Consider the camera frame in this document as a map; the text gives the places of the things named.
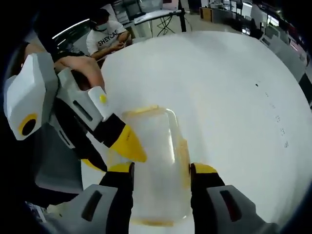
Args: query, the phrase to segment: face mask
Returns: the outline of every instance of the face mask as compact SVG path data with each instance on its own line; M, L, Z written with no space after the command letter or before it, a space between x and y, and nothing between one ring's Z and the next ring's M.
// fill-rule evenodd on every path
M107 29L107 27L108 27L107 23L104 23L104 24L96 26L96 29L98 31L105 31Z

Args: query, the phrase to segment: yellow dot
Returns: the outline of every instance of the yellow dot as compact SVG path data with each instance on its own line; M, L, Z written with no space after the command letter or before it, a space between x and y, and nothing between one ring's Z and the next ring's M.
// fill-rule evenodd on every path
M106 103L106 96L105 96L105 95L99 96L99 100L100 100L102 103Z

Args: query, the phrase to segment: white tabletop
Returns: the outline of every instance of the white tabletop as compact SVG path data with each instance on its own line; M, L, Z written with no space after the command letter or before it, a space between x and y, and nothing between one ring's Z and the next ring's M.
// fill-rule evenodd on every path
M158 19L160 17L170 16L170 15L177 15L181 13L181 10L157 10L146 13L144 16L140 16L134 19L135 25L144 23L146 21Z
M102 73L116 114L154 104L173 110L191 162L215 167L265 221L287 221L312 179L312 115L266 46L225 32L174 34L110 55ZM191 233L192 218L175 228L166 233Z

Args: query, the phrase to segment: human hand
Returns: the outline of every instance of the human hand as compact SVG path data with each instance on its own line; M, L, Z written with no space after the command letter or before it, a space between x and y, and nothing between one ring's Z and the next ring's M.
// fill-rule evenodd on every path
M111 50L112 50L112 51L118 51L118 50L121 50L124 46L125 46L124 43L119 42L119 43L116 44L116 45L112 45L112 46L111 46Z

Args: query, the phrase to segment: yellow circle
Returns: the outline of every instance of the yellow circle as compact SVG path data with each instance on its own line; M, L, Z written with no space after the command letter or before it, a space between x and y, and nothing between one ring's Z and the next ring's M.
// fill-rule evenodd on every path
M24 128L25 124L26 124L28 121L32 120L32 119L34 119L35 121L37 121L37 116L38 116L38 115L37 115L36 113L32 113L32 114L29 114L28 116L26 116L26 117L23 119L23 121L20 123L20 125L19 125L19 134L23 135L22 132L23 132L23 128Z
M106 103L106 96L102 94L101 96L99 96L99 100L100 100L102 103Z

